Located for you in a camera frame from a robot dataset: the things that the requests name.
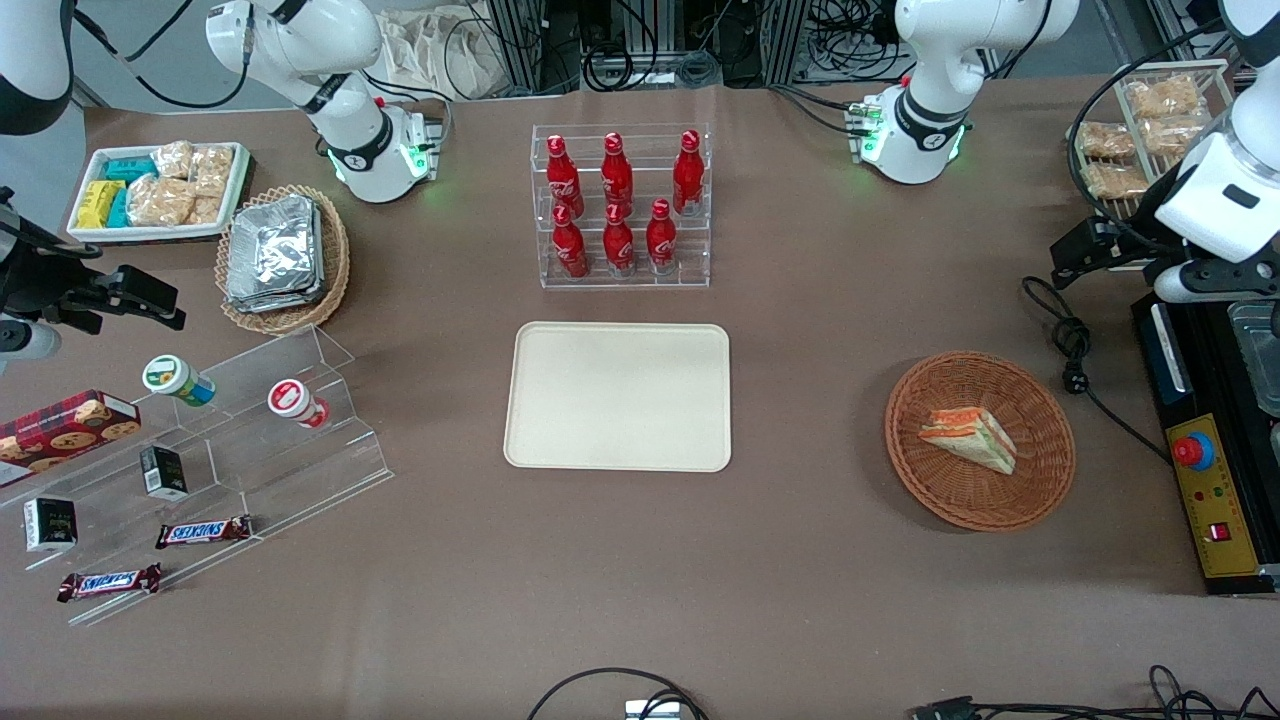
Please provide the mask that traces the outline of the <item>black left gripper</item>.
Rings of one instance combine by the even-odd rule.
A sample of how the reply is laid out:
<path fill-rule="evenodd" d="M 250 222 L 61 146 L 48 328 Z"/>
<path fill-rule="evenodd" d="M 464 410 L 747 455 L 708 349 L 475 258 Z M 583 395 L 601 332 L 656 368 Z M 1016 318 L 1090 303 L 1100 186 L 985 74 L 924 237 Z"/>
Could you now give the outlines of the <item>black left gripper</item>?
<path fill-rule="evenodd" d="M 1057 240 L 1050 247 L 1053 263 L 1051 283 L 1064 291 L 1084 275 L 1096 272 L 1139 273 L 1147 287 L 1165 272 L 1197 259 L 1197 251 L 1179 233 L 1152 215 L 1138 214 L 1124 222 L 1088 217 L 1071 232 L 1071 240 Z"/>

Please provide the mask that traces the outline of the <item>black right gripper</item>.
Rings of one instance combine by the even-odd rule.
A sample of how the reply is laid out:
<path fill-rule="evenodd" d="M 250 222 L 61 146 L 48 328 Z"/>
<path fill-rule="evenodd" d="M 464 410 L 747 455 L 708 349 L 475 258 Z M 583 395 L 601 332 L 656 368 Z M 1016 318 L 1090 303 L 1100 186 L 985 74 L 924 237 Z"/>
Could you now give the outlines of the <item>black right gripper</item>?
<path fill-rule="evenodd" d="M 59 323 L 100 334 L 97 313 L 142 316 L 173 331 L 186 328 L 178 290 L 132 265 L 118 268 L 118 299 L 101 272 L 84 265 L 102 256 L 92 243 L 68 245 L 24 219 L 12 205 L 15 191 L 1 190 L 3 313 L 23 320 Z"/>

